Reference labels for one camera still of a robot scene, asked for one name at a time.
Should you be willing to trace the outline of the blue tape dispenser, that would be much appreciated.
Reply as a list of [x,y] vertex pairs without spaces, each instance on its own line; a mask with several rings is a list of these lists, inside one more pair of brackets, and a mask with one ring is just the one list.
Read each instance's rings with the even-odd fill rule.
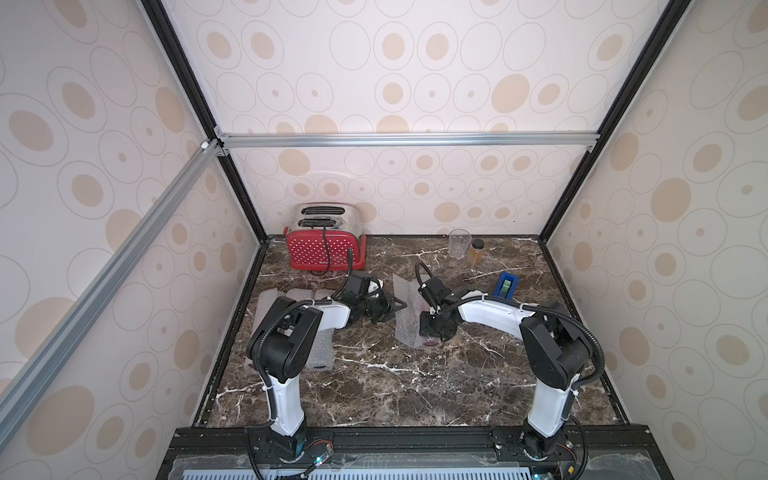
[[503,271],[500,274],[499,280],[494,288],[493,295],[505,300],[513,300],[519,282],[520,278],[517,275]]

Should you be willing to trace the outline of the single bubble wrap sheet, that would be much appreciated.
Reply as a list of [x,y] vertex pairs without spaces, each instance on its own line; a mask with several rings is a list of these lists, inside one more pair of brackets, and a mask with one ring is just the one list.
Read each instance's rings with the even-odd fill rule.
[[245,368],[245,371],[251,376],[257,375],[256,367],[254,366],[253,361],[250,357],[252,337],[258,331],[264,317],[266,316],[267,312],[271,308],[272,304],[279,297],[284,296],[285,294],[286,294],[285,291],[270,289],[270,290],[265,290],[261,292],[257,297],[256,307],[253,313],[253,324],[251,327],[249,339],[246,343],[245,354],[244,354],[244,368]]

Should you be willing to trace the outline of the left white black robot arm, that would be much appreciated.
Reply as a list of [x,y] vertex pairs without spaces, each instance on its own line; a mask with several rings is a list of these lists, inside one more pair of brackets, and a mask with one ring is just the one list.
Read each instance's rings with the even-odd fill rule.
[[249,340],[247,357],[267,397],[268,441],[285,460],[298,459],[307,446],[299,376],[317,334],[343,329],[361,318],[386,322],[407,307],[385,291],[381,280],[355,272],[352,260],[353,252],[348,251],[346,279],[331,295],[301,301],[278,297]]

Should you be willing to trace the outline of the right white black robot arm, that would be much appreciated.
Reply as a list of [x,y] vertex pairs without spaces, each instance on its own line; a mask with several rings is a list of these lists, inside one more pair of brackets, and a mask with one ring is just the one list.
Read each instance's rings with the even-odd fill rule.
[[604,373],[605,352],[596,336],[557,303],[521,303],[477,290],[458,294],[422,262],[415,265],[415,277],[428,305],[420,314],[422,336],[448,341],[460,325],[473,323],[523,342],[536,387],[521,442],[529,458],[546,459],[562,436],[581,387]]

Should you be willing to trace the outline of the red perforated plastic basket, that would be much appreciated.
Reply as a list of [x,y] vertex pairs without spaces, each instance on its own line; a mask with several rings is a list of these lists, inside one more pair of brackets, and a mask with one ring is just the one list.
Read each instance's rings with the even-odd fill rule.
[[286,235],[290,266],[295,270],[327,272],[362,270],[366,265],[365,235],[344,231],[299,230]]

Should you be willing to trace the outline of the brown spice jar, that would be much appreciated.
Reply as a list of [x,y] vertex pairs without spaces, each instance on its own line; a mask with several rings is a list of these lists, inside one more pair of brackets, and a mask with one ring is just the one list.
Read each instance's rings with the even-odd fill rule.
[[477,266],[484,254],[485,241],[482,238],[474,238],[471,243],[467,254],[467,260],[471,267]]

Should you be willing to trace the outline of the clear drinking glass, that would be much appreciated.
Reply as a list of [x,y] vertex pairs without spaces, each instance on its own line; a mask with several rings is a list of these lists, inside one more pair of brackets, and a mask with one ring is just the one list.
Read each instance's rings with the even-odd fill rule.
[[453,229],[448,234],[448,253],[451,258],[464,259],[472,243],[472,235],[464,229]]

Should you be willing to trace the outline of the silver toaster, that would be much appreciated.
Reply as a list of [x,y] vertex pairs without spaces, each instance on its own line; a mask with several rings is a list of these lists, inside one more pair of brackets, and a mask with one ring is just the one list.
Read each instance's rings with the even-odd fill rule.
[[361,214],[352,205],[312,202],[297,205],[292,218],[284,228],[288,235],[299,230],[344,231],[360,237],[363,234]]

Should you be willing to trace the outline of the horizontal aluminium bar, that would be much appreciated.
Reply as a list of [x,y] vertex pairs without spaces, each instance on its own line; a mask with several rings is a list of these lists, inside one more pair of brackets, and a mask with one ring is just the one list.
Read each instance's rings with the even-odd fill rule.
[[317,133],[233,134],[223,133],[225,149],[237,148],[396,148],[396,147],[491,147],[491,146],[594,146],[594,131],[523,132],[422,132],[422,133]]

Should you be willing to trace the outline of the left diagonal aluminium bar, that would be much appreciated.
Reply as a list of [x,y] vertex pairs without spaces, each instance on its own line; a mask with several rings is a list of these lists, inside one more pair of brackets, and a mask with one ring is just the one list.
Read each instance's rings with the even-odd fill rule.
[[221,148],[218,139],[210,139],[198,148],[11,382],[1,397],[2,448],[16,435]]

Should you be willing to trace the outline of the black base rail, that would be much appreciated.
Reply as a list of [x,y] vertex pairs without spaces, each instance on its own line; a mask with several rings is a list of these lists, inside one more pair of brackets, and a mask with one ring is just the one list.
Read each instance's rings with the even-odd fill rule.
[[649,427],[569,426],[544,460],[518,427],[311,428],[296,460],[256,429],[178,430],[160,479],[669,479]]

